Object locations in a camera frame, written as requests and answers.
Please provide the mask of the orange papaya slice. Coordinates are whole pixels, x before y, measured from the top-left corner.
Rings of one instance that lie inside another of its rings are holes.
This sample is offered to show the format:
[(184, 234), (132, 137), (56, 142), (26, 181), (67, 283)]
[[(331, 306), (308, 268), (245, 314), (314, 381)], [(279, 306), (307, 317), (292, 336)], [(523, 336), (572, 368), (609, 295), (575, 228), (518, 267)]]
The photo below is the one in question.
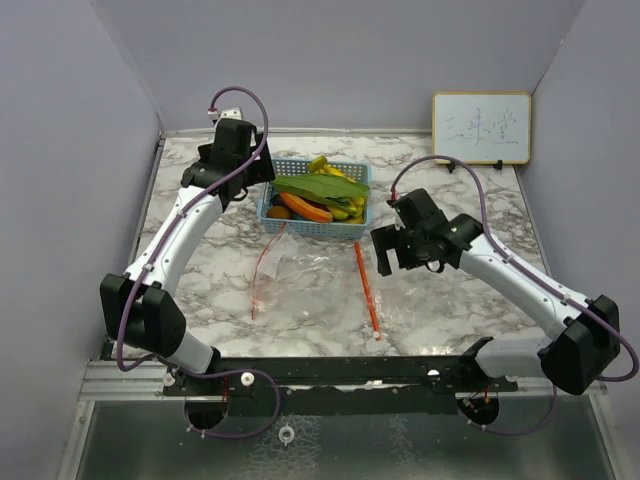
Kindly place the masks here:
[(302, 197), (282, 192), (280, 193), (282, 202), (297, 215), (304, 219), (316, 223), (331, 223), (332, 214), (320, 207), (316, 207)]

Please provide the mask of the clear zip bag orange zipper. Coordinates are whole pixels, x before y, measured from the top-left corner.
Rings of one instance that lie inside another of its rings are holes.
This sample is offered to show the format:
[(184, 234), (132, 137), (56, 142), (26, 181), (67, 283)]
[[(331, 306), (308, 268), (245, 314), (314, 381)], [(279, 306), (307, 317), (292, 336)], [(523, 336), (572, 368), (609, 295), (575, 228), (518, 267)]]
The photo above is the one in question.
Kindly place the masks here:
[(366, 341), (391, 336), (406, 328), (413, 333), (424, 318), (424, 288), (412, 285), (409, 273), (382, 277), (376, 271), (373, 245), (368, 241), (312, 244), (322, 255), (312, 270), (307, 315), (276, 312), (278, 320), (316, 328), (331, 336), (360, 332)]

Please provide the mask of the green leaf vegetable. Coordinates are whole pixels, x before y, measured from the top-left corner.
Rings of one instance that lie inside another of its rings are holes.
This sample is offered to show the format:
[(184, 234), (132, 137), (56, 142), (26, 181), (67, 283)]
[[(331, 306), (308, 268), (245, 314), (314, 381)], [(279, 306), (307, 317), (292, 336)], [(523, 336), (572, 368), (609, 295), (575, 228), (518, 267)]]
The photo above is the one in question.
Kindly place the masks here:
[(291, 193), (316, 203), (330, 206), (344, 206), (353, 198), (366, 199), (369, 186), (330, 175), (277, 175), (271, 185), (279, 193)]

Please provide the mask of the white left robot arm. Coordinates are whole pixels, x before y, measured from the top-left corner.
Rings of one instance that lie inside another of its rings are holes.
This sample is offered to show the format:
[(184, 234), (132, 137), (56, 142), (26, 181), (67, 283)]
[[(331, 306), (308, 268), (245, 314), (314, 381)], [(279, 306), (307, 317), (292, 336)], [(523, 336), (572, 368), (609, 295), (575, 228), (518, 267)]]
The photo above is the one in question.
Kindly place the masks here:
[(212, 364), (219, 352), (188, 332), (174, 295), (196, 247), (228, 205), (275, 174), (265, 135), (244, 120), (220, 120), (213, 141), (198, 154), (149, 245), (123, 274), (106, 275), (99, 292), (118, 355), (125, 346), (147, 351), (187, 370), (189, 386), (206, 395), (220, 385), (221, 371)]

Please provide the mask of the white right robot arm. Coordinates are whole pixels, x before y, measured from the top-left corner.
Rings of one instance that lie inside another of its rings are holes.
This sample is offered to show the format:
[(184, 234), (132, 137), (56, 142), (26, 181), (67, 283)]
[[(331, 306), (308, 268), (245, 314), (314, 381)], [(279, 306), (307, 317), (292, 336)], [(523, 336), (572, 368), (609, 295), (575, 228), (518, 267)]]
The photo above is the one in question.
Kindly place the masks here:
[(448, 219), (423, 189), (391, 206), (401, 224), (371, 232), (380, 275), (392, 272), (390, 251), (402, 269), (461, 269), (502, 294), (543, 332), (529, 339), (479, 341), (472, 359), (459, 367), (467, 389), (481, 391), (503, 376), (538, 377), (581, 395), (619, 354), (619, 309), (610, 298), (591, 300), (560, 286), (487, 234), (472, 216)]

